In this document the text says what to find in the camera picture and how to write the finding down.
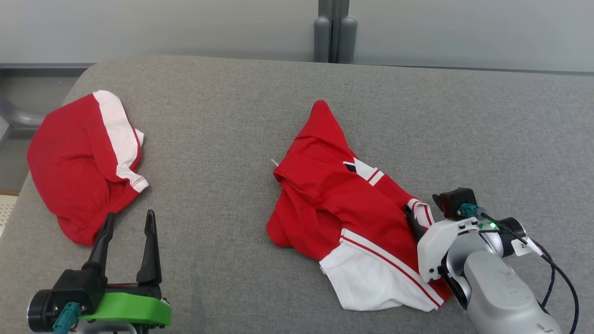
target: teal connector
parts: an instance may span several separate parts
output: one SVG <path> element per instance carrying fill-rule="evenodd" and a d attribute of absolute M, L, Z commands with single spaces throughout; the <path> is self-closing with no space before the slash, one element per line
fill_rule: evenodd
<path fill-rule="evenodd" d="M 460 209 L 458 210 L 458 215 L 467 217 L 467 218 L 474 217 L 474 218 L 477 218 L 478 220 L 485 219 L 485 217 L 483 217 L 481 215 L 482 213 L 486 213 L 485 209 L 481 208 L 478 205 L 470 204 L 470 203 L 462 204 L 460 206 Z"/>
<path fill-rule="evenodd" d="M 53 324 L 53 332 L 56 334 L 68 334 L 70 328 L 72 328 L 80 318 L 83 310 L 78 303 L 70 302 L 66 304 L 66 307 L 60 313 L 60 316 Z"/>

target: label sticker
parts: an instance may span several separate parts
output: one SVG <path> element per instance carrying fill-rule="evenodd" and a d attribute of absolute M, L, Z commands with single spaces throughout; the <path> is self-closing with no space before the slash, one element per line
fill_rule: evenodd
<path fill-rule="evenodd" d="M 518 239 L 514 239 L 511 241 L 511 246 L 514 248 L 514 252 L 517 256 L 522 256 L 532 252 L 538 254 L 539 256 L 542 255 L 541 249 L 538 248 L 538 246 L 532 241 L 532 239 L 526 237 L 524 237 L 523 239 L 528 243 L 528 245 L 524 244 Z"/>

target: red stripe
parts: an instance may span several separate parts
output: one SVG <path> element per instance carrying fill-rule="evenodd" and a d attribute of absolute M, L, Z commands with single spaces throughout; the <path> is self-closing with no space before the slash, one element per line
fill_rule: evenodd
<path fill-rule="evenodd" d="M 392 261 L 388 260 L 387 258 L 385 258 L 383 255 L 377 253 L 376 251 L 354 241 L 351 240 L 349 238 L 346 238 L 345 236 L 342 236 L 342 238 L 348 242 L 351 242 L 352 244 L 355 244 L 361 248 L 363 248 L 364 250 L 370 251 L 372 253 L 374 253 L 376 256 L 381 257 L 383 260 L 385 260 L 386 262 L 390 263 L 392 266 L 394 266 L 396 269 L 398 269 L 400 272 L 402 272 L 403 274 L 406 275 L 406 277 L 408 277 L 412 282 L 414 282 L 416 284 L 416 286 L 418 286 L 421 291 L 423 291 L 425 293 L 425 295 L 437 306 L 437 308 L 440 307 L 440 303 L 436 302 L 435 299 L 431 298 L 431 296 L 429 295 L 429 293 L 423 288 L 423 286 L 421 284 L 419 284 L 419 282 L 417 282 L 416 279 L 414 279 L 413 277 L 411 277 L 407 272 L 405 272 L 404 270 L 402 270 L 402 268 L 398 267 L 398 265 L 396 265 L 395 263 L 393 263 Z"/>
<path fill-rule="evenodd" d="M 431 222 L 433 221 L 433 217 L 429 214 L 429 210 L 427 209 L 429 206 L 425 206 L 425 214 L 427 215 L 427 221 L 429 222 L 429 226 L 433 225 Z"/>
<path fill-rule="evenodd" d="M 377 174 L 377 172 L 379 172 L 379 169 L 376 169 L 375 172 L 373 174 L 371 174 L 371 177 L 367 179 L 367 181 L 370 181 L 371 179 L 373 179 L 373 177 L 375 176 L 375 174 Z"/>

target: cable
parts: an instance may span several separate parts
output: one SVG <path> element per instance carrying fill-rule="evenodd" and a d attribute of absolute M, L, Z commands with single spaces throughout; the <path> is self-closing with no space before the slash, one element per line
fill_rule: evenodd
<path fill-rule="evenodd" d="M 545 255 L 552 261 L 553 257 L 549 254 L 549 252 L 546 251 L 545 247 L 543 247 L 541 244 L 539 244 L 538 242 L 536 242 L 534 240 L 532 240 L 532 242 L 534 242 L 538 246 L 538 248 L 540 248 L 542 250 L 542 252 L 545 253 Z M 543 308 L 546 307 L 546 304 L 549 301 L 549 297 L 551 296 L 551 293 L 553 292 L 554 285 L 555 285 L 555 267 L 551 266 L 551 282 L 549 283 L 549 289 L 546 291 L 545 298 L 542 299 L 541 306 Z"/>
<path fill-rule="evenodd" d="M 509 230 L 506 226 L 502 226 L 500 225 L 495 219 L 493 219 L 492 217 L 488 216 L 486 213 L 481 213 L 481 216 L 487 218 L 488 220 L 490 220 L 492 223 L 496 224 L 500 229 L 502 229 L 503 231 L 506 231 L 507 233 L 511 234 L 514 238 L 520 240 L 524 245 L 528 245 L 528 242 L 526 240 L 524 240 L 523 238 L 520 238 L 517 234 L 515 234 L 514 232 L 512 232 L 511 230 Z M 537 242 L 534 242 L 537 247 L 543 249 L 542 246 L 540 246 Z M 545 253 L 543 251 L 543 255 L 541 255 L 541 257 L 548 262 L 552 268 L 554 268 L 559 275 L 561 275 L 561 277 L 563 277 L 563 279 L 565 280 L 565 282 L 567 283 L 567 286 L 569 286 L 569 290 L 571 290 L 571 295 L 573 296 L 573 303 L 574 303 L 574 314 L 573 314 L 573 324 L 571 325 L 571 330 L 569 331 L 569 334 L 575 334 L 576 332 L 576 328 L 577 328 L 577 321 L 579 318 L 579 314 L 580 314 L 580 302 L 577 298 L 577 292 L 575 287 L 573 286 L 573 283 L 571 283 L 571 280 L 569 280 L 569 277 L 567 277 L 567 275 L 565 275 L 565 273 L 563 272 L 563 270 L 561 270 L 561 268 L 559 268 L 559 266 L 557 266 L 557 264 L 555 264 L 555 262 L 553 262 L 553 260 L 550 258 L 550 255 L 547 255 L 547 253 Z"/>
<path fill-rule="evenodd" d="M 479 231 L 479 233 L 498 233 L 499 231 L 496 229 L 484 229 Z M 549 259 L 553 259 L 552 256 L 549 254 L 549 252 L 545 249 L 545 247 L 543 247 L 541 244 L 539 244 L 538 242 L 536 242 L 534 239 L 532 240 L 532 242 L 534 242 L 538 248 L 541 249 L 541 251 L 544 253 L 544 255 L 546 255 Z M 542 299 L 542 303 L 539 303 L 539 305 L 541 306 L 542 310 L 544 312 L 546 312 L 548 314 L 548 311 L 545 309 L 546 304 L 549 301 L 549 297 L 551 296 L 551 293 L 553 292 L 553 286 L 555 285 L 555 267 L 551 266 L 551 281 L 549 282 L 549 288 L 546 291 L 546 295 L 545 298 Z"/>

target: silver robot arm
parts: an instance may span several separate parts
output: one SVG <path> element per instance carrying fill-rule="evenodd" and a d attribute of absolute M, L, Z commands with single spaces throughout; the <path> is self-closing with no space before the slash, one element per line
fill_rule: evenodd
<path fill-rule="evenodd" d="M 466 314 L 478 334 L 561 333 L 532 290 L 497 255 L 473 252 L 466 259 L 464 274 L 471 289 Z"/>
<path fill-rule="evenodd" d="M 460 207 L 457 200 L 464 196 L 468 201 L 462 203 L 476 204 L 472 190 L 459 188 L 446 193 L 442 203 L 436 196 L 434 200 L 444 215 L 452 219 L 436 222 L 427 231 L 405 210 L 418 240 L 422 279 L 432 282 L 443 278 L 477 334 L 561 334 L 558 323 L 541 309 L 532 290 L 502 260 L 515 253 L 515 237 L 477 217 L 464 218 L 464 213 L 453 209 Z M 499 220 L 498 224 L 526 237 L 522 225 L 513 218 Z"/>

